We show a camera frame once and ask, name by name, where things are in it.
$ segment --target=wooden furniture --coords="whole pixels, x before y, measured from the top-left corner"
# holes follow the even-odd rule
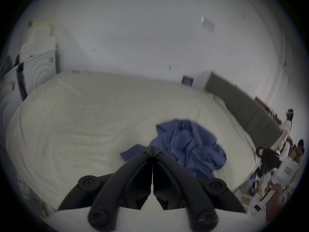
[[[272,115],[270,113],[269,107],[264,102],[262,102],[257,96],[255,97],[254,102],[257,103],[257,105],[259,105],[266,113],[268,113],[273,121],[276,122],[276,124],[281,128],[281,120],[277,117],[277,115]]]

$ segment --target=gray headboard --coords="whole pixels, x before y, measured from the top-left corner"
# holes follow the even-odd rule
[[[271,148],[283,131],[272,118],[238,87],[211,72],[205,90],[221,97],[226,107],[250,135],[256,147]]]

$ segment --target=mattress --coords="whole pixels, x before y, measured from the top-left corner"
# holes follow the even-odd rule
[[[217,137],[226,164],[215,171],[234,190],[258,166],[255,146],[224,102],[177,83],[106,73],[60,73],[33,90],[6,131],[20,178],[57,209],[85,175],[113,173],[120,153],[149,145],[156,125],[194,121]]]

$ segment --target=blue cloth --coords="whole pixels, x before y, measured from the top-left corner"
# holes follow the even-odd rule
[[[224,166],[224,150],[216,144],[214,135],[198,124],[189,120],[172,120],[157,125],[156,129],[158,136],[150,145],[160,147],[192,175],[213,179],[214,170]],[[123,160],[128,161],[144,149],[142,145],[135,145],[120,155]]]

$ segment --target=washing machine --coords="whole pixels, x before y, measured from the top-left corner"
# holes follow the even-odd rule
[[[46,27],[37,28],[21,47],[19,70],[26,95],[56,75],[56,39],[48,34]]]
[[[17,80],[18,66],[12,68],[1,80],[0,83],[0,144],[3,149],[5,146],[5,132],[11,118],[19,105],[23,102],[19,84]]]

